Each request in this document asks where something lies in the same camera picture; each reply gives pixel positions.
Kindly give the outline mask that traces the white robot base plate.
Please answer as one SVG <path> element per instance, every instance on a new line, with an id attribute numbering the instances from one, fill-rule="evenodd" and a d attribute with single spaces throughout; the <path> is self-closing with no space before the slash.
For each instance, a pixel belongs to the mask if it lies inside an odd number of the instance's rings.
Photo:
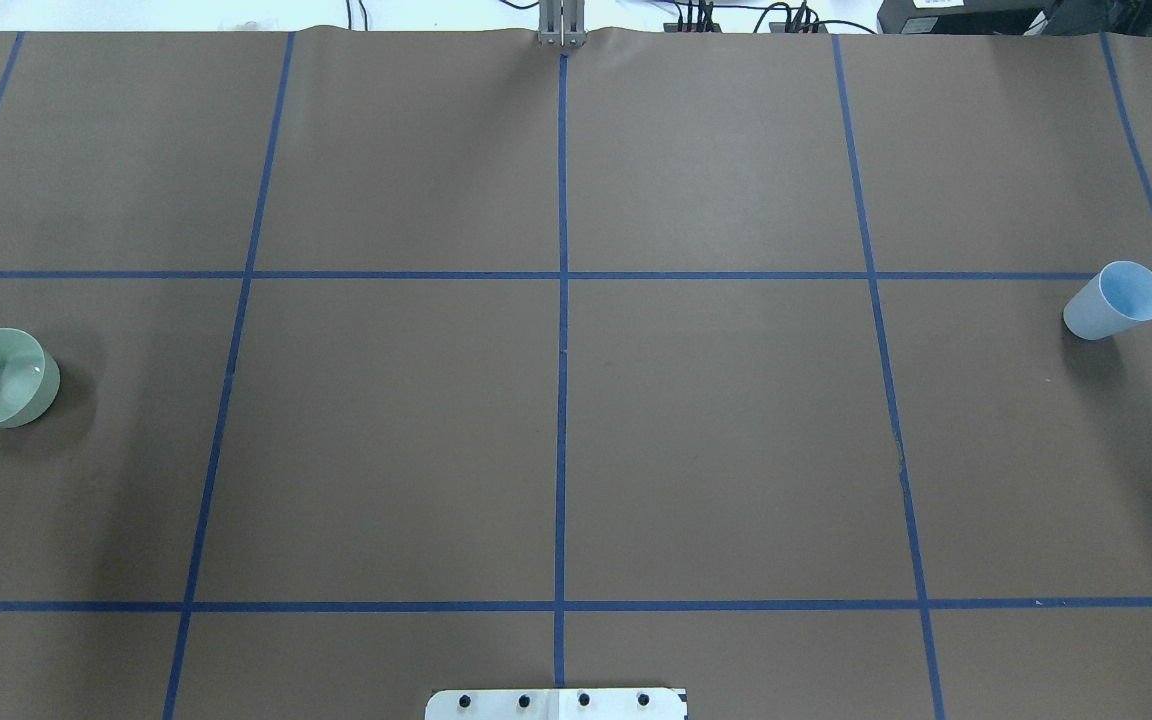
<path id="1" fill-rule="evenodd" d="M 438 691 L 425 719 L 687 719 L 685 691 L 664 687 Z"/>

